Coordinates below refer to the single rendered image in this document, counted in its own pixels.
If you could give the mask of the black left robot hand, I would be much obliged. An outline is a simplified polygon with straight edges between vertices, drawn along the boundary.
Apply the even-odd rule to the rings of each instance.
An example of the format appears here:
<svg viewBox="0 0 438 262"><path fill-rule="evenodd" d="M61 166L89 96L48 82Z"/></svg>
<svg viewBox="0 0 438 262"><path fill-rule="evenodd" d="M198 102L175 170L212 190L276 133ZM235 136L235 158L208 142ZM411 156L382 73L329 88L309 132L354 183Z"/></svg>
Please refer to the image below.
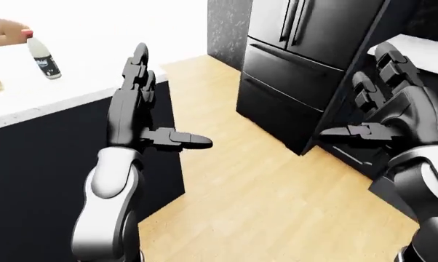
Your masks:
<svg viewBox="0 0 438 262"><path fill-rule="evenodd" d="M156 75L148 69L148 48L137 45L127 58L122 72L124 81L111 99L107 118L107 145L181 152L184 149L212 148L211 139L175 128L154 128L151 110L156 104Z"/></svg>

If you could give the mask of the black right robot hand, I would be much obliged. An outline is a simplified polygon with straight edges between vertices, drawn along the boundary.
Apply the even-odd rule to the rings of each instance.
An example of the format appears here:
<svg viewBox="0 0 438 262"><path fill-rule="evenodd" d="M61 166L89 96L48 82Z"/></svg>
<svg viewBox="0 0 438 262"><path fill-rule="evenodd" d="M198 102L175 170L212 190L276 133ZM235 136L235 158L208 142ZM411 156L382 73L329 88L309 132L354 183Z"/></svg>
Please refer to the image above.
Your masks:
<svg viewBox="0 0 438 262"><path fill-rule="evenodd" d="M365 114L359 124L323 130L319 140L354 148L393 148L438 145L438 95L419 77L419 70L394 45L375 49L376 71L390 89L382 90L363 72L352 77L354 103Z"/></svg>

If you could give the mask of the black cabinet with white counter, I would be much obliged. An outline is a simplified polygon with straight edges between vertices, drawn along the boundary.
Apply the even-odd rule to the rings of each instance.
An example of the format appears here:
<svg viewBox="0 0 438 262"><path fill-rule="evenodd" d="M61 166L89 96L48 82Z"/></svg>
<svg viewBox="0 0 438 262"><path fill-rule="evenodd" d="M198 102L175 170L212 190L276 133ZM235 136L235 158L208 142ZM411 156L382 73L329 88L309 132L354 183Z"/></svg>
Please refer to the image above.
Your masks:
<svg viewBox="0 0 438 262"><path fill-rule="evenodd" d="M356 72L354 102L364 119L327 128L317 139L383 150L389 159L381 163L369 190L414 221L425 222L438 217L438 95L392 43L377 45L374 56L389 94L362 71Z"/></svg>

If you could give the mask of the kitchen island with white top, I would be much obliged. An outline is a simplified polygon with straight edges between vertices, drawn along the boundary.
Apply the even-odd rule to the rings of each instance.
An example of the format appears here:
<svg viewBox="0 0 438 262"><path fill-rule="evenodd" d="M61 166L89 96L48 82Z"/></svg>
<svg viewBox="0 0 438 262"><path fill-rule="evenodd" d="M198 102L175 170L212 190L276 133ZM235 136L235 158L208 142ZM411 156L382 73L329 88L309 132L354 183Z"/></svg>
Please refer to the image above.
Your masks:
<svg viewBox="0 0 438 262"><path fill-rule="evenodd" d="M0 47L0 262L77 262L84 182L105 146L125 60L162 32L142 19L66 21L41 37L62 76L43 76L25 43Z"/></svg>

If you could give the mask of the white bottle with red cap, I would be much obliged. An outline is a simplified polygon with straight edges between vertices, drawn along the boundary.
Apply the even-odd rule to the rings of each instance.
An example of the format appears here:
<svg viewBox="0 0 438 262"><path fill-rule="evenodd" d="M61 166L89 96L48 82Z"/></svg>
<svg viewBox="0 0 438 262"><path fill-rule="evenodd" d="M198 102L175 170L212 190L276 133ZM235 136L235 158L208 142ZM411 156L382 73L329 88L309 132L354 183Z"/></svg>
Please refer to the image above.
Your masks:
<svg viewBox="0 0 438 262"><path fill-rule="evenodd" d="M33 36L32 30L22 30L21 34L25 37L29 52L45 77L50 80L60 78L62 76L60 69L44 43Z"/></svg>

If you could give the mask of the black french door refrigerator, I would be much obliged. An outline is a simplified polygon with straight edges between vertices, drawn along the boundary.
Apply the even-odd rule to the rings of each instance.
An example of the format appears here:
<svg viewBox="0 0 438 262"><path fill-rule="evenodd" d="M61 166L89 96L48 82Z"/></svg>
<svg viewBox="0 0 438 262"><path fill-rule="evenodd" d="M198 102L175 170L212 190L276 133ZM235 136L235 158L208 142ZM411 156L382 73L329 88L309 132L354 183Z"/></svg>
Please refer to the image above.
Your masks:
<svg viewBox="0 0 438 262"><path fill-rule="evenodd" d="M253 0L236 111L304 154L386 0Z"/></svg>

